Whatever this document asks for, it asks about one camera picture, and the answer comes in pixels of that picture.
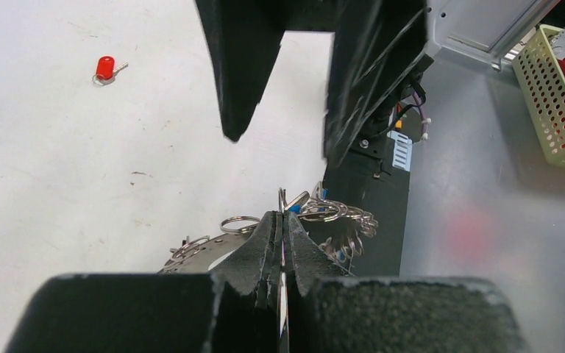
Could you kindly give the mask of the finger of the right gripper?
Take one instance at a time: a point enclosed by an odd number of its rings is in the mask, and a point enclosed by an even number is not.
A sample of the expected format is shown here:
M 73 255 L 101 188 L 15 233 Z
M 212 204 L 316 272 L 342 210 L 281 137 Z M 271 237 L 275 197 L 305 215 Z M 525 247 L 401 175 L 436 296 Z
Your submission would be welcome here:
M 357 138 L 393 129 L 391 111 L 427 48 L 426 1 L 345 1 L 332 47 L 324 158 L 340 165 Z
M 238 142 L 259 105 L 280 52 L 276 1 L 197 0 L 224 136 Z

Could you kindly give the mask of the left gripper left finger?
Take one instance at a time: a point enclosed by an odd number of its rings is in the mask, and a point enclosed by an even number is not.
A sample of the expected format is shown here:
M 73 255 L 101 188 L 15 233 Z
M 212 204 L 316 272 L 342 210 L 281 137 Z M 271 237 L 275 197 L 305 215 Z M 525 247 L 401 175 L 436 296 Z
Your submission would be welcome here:
M 195 274 L 63 274 L 35 292 L 7 352 L 277 352 L 274 257 L 250 240 Z

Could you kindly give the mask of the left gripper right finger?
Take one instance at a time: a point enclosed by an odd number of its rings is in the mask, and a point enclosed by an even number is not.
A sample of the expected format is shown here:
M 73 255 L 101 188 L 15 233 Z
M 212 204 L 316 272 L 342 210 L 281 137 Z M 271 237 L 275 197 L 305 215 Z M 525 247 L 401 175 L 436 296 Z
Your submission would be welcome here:
M 525 352 L 507 297 L 474 277 L 357 277 L 282 217 L 291 352 Z

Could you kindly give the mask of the blue tag key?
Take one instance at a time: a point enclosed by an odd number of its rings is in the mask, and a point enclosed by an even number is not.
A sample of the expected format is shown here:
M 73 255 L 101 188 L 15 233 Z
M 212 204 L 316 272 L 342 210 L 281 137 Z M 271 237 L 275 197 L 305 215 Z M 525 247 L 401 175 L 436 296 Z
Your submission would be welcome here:
M 297 215 L 305 213 L 314 213 L 322 211 L 324 208 L 319 207 L 325 200 L 327 190 L 323 187 L 323 182 L 319 181 L 311 192 L 302 191 L 299 195 L 288 201 L 286 198 L 286 190 L 279 190 L 279 202 L 286 211 L 296 213 Z

